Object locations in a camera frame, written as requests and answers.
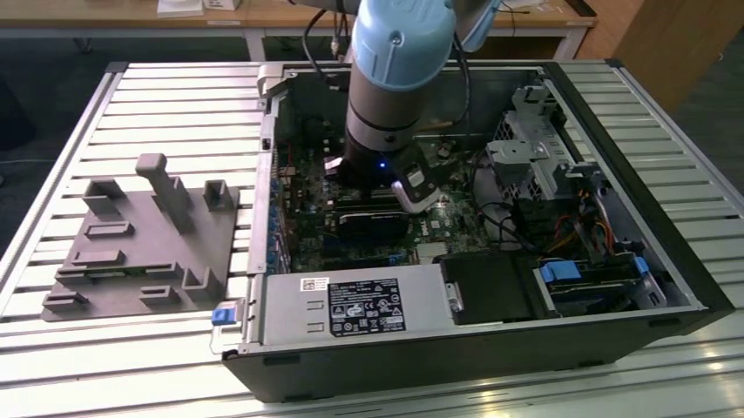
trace blue latch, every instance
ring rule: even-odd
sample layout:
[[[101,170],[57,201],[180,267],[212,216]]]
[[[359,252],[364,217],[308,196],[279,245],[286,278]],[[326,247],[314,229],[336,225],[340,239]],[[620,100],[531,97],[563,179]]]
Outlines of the blue latch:
[[[650,272],[649,264],[646,263],[646,260],[642,257],[636,257],[634,259],[632,259],[632,261],[636,264],[636,267],[638,268],[638,275],[641,277],[645,276]]]
[[[214,311],[211,311],[212,326],[219,327],[235,324],[236,310],[238,307],[218,307]]]
[[[539,267],[539,274],[545,283],[554,280],[581,279],[577,263],[573,261],[549,261],[545,266]]]

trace metal bracket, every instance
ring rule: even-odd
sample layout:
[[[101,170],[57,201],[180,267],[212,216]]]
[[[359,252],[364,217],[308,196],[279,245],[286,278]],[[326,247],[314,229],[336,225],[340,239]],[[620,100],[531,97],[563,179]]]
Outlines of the metal bracket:
[[[242,354],[247,353],[247,348],[250,344],[262,343],[263,330],[262,330],[262,303],[264,300],[264,277],[262,274],[256,274],[252,278],[248,278],[250,291],[246,299],[246,309],[243,316],[243,343],[238,347],[238,351]]]
[[[632,298],[638,304],[640,309],[653,309],[668,306],[666,295],[658,287],[650,273],[642,277],[642,282],[636,286]]]
[[[284,89],[282,86],[283,80],[284,74],[282,63],[266,63],[258,67],[258,76],[255,78],[258,97],[271,98],[275,96]]]
[[[545,147],[517,139],[491,141],[486,145],[490,159],[497,164],[530,164],[538,159],[547,159],[550,154]]]
[[[543,85],[530,85],[517,89],[511,97],[515,111],[519,114],[549,117],[558,106],[550,90]]]
[[[454,313],[461,312],[465,309],[462,305],[461,287],[457,283],[445,283],[443,292],[446,293],[446,301],[450,304],[450,310]]]

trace black cable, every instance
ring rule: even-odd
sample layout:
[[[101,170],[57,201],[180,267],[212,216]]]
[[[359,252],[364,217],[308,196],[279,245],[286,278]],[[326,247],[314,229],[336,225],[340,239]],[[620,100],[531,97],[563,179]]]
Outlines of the black cable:
[[[326,73],[320,70],[320,67],[318,67],[318,63],[315,62],[315,59],[312,58],[312,55],[310,54],[310,48],[307,47],[307,36],[310,34],[310,30],[312,29],[312,26],[315,26],[315,23],[318,22],[318,20],[323,17],[323,15],[326,14],[327,10],[323,9],[320,10],[315,16],[310,19],[310,23],[307,24],[307,28],[304,28],[304,32],[302,32],[302,49],[304,50],[304,55],[307,57],[307,60],[310,61],[310,65],[312,65],[312,69],[315,70],[315,72],[318,73],[318,76],[320,77],[320,79],[323,80],[323,83],[327,84],[327,75]]]
[[[482,208],[487,206],[501,206],[507,211],[510,211],[514,208],[514,205],[506,202],[487,202],[485,205],[479,206],[479,209],[482,210]]]
[[[507,226],[503,225],[502,222],[498,222],[495,219],[493,219],[490,216],[487,216],[487,214],[485,212],[481,211],[479,213],[481,215],[483,215],[483,219],[493,225],[495,226],[502,232],[506,231],[509,233],[509,235],[511,235],[517,241],[519,241],[519,244],[522,244],[522,247],[525,248],[526,251],[529,251],[530,253],[535,253],[541,256],[546,256],[550,257],[550,254],[546,253],[543,250],[541,250],[541,248],[533,244],[529,239],[526,239],[521,233],[518,233],[514,229],[509,228]]]
[[[348,43],[348,18],[346,17],[346,14],[340,16],[340,25],[344,28],[344,38],[346,38],[346,42]]]
[[[336,10],[342,15],[346,14],[344,0],[336,0]]]
[[[501,220],[501,225],[503,225],[503,223],[511,219],[511,216],[506,216],[502,220]],[[501,244],[503,244],[503,228],[498,228],[498,247],[501,247]]]
[[[506,3],[502,3],[509,10],[498,10],[501,13],[509,13],[509,15],[511,15],[511,37],[515,37],[515,20],[514,20],[514,15],[529,15],[530,12],[529,11],[514,11],[514,9],[511,9],[511,6],[507,5]]]
[[[338,28],[338,13],[334,12],[334,36],[340,35],[340,29]]]
[[[462,42],[457,33],[453,37],[454,50],[457,51],[457,64],[461,67],[462,79],[465,80],[465,107],[462,108],[461,116],[453,121],[453,125],[457,125],[465,120],[470,119],[470,97],[471,97],[471,83],[470,83],[470,68],[467,68],[467,58],[465,57],[465,49],[462,48]]]

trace warning label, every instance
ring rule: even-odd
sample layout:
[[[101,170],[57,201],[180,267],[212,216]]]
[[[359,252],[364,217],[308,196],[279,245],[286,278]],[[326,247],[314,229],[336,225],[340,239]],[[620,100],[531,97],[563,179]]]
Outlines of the warning label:
[[[406,331],[398,279],[328,283],[327,300],[335,337]]]

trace motherboard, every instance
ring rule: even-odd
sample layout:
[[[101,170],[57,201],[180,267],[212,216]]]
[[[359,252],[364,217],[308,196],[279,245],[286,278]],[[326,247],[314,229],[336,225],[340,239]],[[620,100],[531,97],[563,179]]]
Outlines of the motherboard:
[[[489,248],[473,205],[469,159],[453,141],[418,140],[443,192],[419,214],[405,213],[390,189],[362,191],[327,177],[324,162],[343,145],[327,136],[280,155],[283,210],[295,273],[431,263],[447,253]]]

